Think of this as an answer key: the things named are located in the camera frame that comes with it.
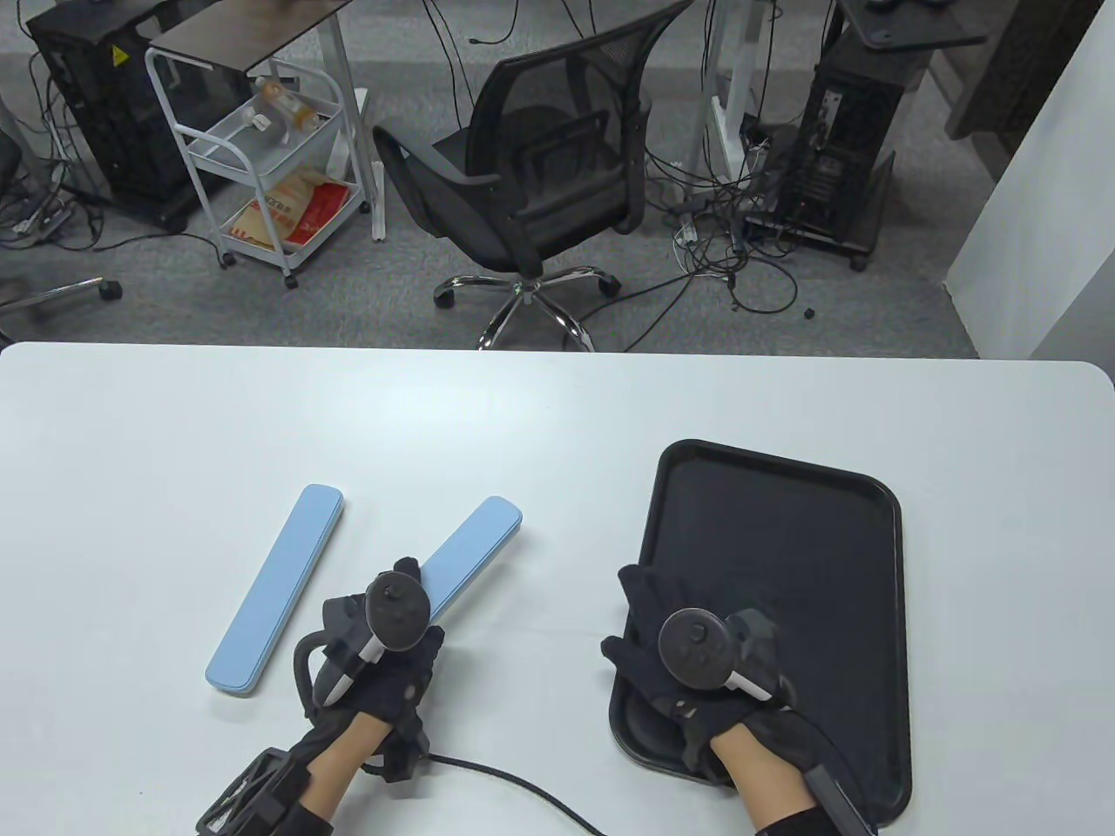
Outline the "person's right hand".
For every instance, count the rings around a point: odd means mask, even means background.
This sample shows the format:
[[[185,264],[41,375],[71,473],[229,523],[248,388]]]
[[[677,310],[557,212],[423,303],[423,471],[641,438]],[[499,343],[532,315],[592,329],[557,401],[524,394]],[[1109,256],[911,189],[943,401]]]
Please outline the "person's right hand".
[[[753,607],[714,613],[712,597],[652,566],[618,571],[632,636],[607,636],[615,672],[676,727],[689,772],[712,772],[712,740],[745,727],[798,769],[808,749],[786,717],[795,694],[780,673],[777,630]]]

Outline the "person's left hand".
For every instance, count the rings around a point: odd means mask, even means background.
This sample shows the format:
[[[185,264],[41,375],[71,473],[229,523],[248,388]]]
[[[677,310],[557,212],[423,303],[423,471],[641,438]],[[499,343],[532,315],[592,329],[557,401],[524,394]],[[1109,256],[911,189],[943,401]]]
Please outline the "person's left hand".
[[[307,720],[363,712],[390,727],[410,727],[445,632],[433,620],[421,564],[395,562],[362,591],[327,597],[322,628],[295,645],[295,689]]]

